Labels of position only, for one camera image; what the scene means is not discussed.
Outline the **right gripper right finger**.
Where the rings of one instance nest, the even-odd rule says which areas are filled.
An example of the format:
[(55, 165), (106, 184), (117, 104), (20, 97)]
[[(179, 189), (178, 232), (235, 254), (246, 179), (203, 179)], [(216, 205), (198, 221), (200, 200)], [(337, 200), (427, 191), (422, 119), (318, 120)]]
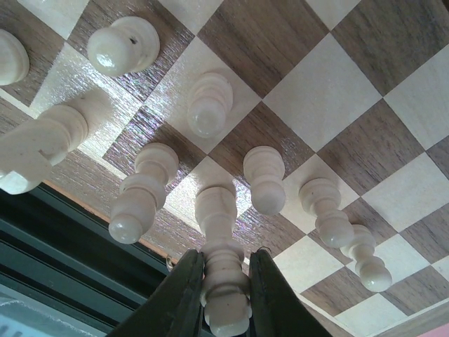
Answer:
[(249, 336), (329, 336), (290, 287), (268, 250), (250, 255)]

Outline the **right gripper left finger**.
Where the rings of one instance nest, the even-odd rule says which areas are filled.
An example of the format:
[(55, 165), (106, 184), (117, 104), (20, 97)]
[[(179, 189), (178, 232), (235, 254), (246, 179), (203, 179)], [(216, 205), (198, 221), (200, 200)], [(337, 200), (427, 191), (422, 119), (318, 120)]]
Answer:
[(200, 336), (203, 266), (203, 254), (188, 250), (150, 298), (108, 336)]

